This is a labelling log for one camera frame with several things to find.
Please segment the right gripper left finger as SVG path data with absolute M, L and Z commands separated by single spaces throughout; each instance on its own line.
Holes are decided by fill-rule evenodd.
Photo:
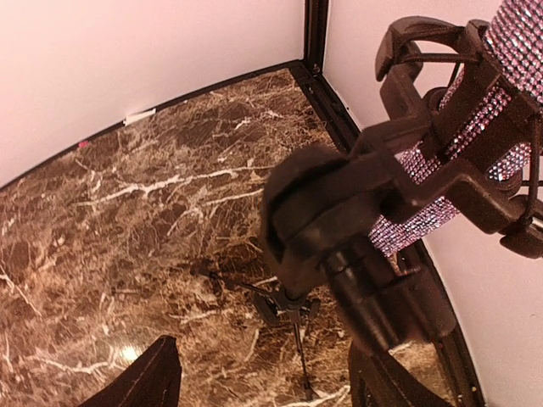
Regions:
M 84 401 L 83 407 L 177 407 L 182 366 L 176 339 L 158 337 L 107 387 Z

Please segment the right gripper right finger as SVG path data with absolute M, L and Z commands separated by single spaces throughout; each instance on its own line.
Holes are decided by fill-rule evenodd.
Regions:
M 373 357 L 351 344 L 348 366 L 354 406 L 458 405 L 432 344 L 410 342 Z

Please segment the black tripod microphone stand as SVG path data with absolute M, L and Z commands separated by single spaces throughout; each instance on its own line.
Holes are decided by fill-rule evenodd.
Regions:
M 456 317 L 426 265 L 397 273 L 392 254 L 373 245 L 370 232 L 395 181 L 377 150 L 355 152 L 361 134 L 349 153 L 309 146 L 270 174 L 261 239 L 280 286 L 257 293 L 255 305 L 267 323 L 283 310 L 298 324 L 308 293 L 328 285 L 352 344 L 373 357 L 411 340 L 436 342 Z

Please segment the silver glitter microphone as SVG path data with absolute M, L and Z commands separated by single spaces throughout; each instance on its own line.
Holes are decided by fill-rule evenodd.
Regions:
M 542 255 L 542 4 L 505 1 L 461 27 L 407 17 L 379 48 L 389 120 L 355 148 L 377 150 L 395 185 L 370 232 L 385 255 L 458 215 L 529 259 Z

